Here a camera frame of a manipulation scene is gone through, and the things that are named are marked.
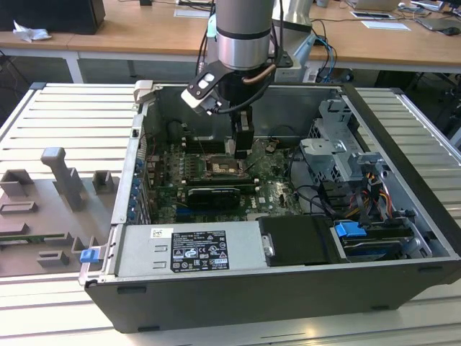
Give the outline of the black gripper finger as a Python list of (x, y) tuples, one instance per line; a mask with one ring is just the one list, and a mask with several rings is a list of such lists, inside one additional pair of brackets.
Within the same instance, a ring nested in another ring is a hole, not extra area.
[(254, 139), (254, 126), (252, 123), (249, 125), (236, 124), (233, 131), (233, 140), (235, 142), (235, 159), (245, 159), (248, 156), (248, 151), (251, 150)]

